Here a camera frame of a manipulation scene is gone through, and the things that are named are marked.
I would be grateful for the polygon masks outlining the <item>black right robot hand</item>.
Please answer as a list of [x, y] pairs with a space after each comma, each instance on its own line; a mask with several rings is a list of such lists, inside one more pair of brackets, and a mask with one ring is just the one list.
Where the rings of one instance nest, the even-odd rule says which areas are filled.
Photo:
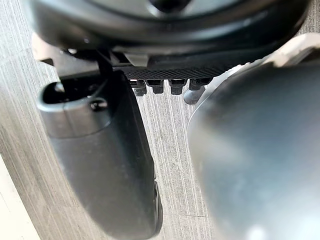
[[59, 80], [37, 107], [59, 166], [117, 240], [159, 234], [163, 209], [137, 97], [180, 95], [279, 49], [308, 0], [25, 0], [35, 59]]

